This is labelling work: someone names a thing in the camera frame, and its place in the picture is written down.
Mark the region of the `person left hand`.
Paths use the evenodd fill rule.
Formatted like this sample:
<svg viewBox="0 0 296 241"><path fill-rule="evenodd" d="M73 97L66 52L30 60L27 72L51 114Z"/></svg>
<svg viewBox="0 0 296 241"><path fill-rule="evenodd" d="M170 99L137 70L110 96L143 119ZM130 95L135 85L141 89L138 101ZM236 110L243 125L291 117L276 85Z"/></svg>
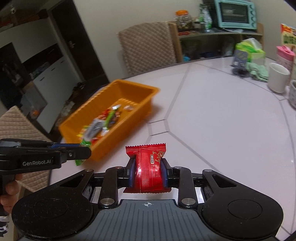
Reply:
<svg viewBox="0 0 296 241"><path fill-rule="evenodd" d="M17 181L22 180L22 178L23 174L16 174L15 180L5 186L6 194L1 195L1 205L4 208L4 211L9 214L11 213L13 206L18 201L20 187Z"/></svg>

